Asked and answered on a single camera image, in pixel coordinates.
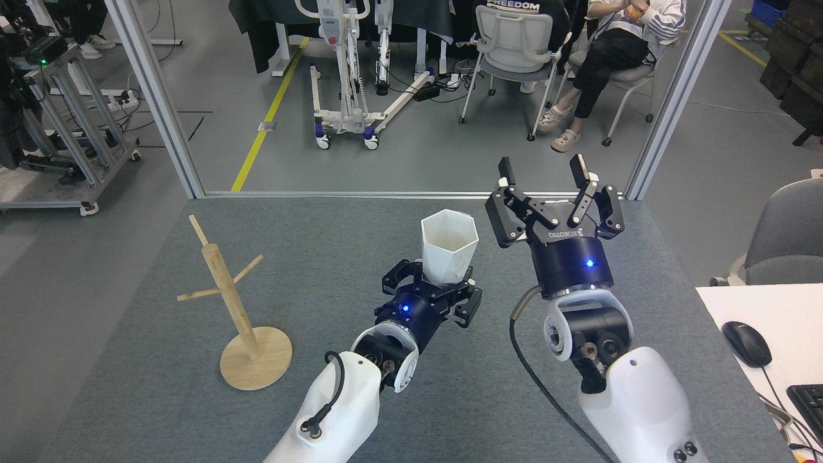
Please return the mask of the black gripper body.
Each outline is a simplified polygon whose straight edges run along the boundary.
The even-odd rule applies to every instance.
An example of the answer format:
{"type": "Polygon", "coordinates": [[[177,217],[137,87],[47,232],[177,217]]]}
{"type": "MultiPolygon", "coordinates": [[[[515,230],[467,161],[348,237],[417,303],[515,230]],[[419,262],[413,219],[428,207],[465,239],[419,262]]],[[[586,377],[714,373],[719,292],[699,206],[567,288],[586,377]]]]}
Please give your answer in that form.
{"type": "Polygon", "coordinates": [[[375,310],[374,323],[386,320],[400,323],[423,351],[455,304],[446,293],[444,288],[430,282],[412,282],[397,288],[394,298],[375,310]]]}
{"type": "Polygon", "coordinates": [[[553,299],[565,290],[614,285],[593,221],[573,228],[561,224],[553,230],[534,221],[527,225],[526,237],[543,299],[553,299]]]}

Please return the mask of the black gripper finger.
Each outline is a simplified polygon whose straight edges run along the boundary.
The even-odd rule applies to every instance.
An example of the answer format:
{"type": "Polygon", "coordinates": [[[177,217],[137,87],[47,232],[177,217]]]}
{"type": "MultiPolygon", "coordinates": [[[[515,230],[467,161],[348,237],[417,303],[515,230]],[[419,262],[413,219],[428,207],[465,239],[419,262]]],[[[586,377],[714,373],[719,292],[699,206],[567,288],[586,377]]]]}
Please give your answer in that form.
{"type": "Polygon", "coordinates": [[[581,153],[574,155],[568,164],[579,192],[572,201],[574,207],[568,214],[567,224],[573,228],[581,226],[588,216],[591,203],[595,203],[599,211],[595,235],[606,240],[619,235],[625,229],[625,222],[615,187],[603,184],[597,174],[589,171],[581,153]]]}
{"type": "Polygon", "coordinates": [[[423,263],[421,260],[401,260],[383,275],[382,291],[384,294],[396,297],[400,297],[402,294],[420,295],[423,276],[423,263]],[[400,283],[408,277],[413,277],[412,284],[400,286],[400,283]]]}
{"type": "Polygon", "coordinates": [[[464,329],[468,328],[482,301],[483,290],[476,287],[472,278],[454,284],[445,284],[442,289],[444,290],[442,296],[448,305],[445,314],[449,314],[453,309],[456,325],[464,329]]]}
{"type": "Polygon", "coordinates": [[[500,160],[498,172],[498,188],[486,199],[485,210],[499,247],[511,246],[532,222],[543,223],[550,229],[559,226],[559,219],[550,211],[549,205],[527,196],[515,186],[511,159],[508,156],[500,160]]]}

